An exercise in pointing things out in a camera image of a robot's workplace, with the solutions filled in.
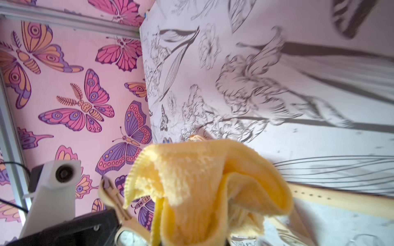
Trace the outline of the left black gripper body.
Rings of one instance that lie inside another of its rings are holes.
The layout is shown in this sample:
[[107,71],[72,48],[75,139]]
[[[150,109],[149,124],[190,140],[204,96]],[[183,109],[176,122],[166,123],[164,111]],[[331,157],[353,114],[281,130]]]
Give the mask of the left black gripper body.
[[114,246],[119,227],[115,210],[104,210],[79,216],[42,232],[11,241],[7,245]]

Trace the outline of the yellow cleaning cloth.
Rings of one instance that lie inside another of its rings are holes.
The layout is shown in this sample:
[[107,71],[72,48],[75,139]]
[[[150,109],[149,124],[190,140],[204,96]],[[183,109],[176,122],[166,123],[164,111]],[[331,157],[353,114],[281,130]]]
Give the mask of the yellow cleaning cloth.
[[229,139],[145,147],[127,175],[123,207],[144,196],[155,204],[153,246],[223,246],[232,235],[262,235],[266,217],[293,209],[279,171]]

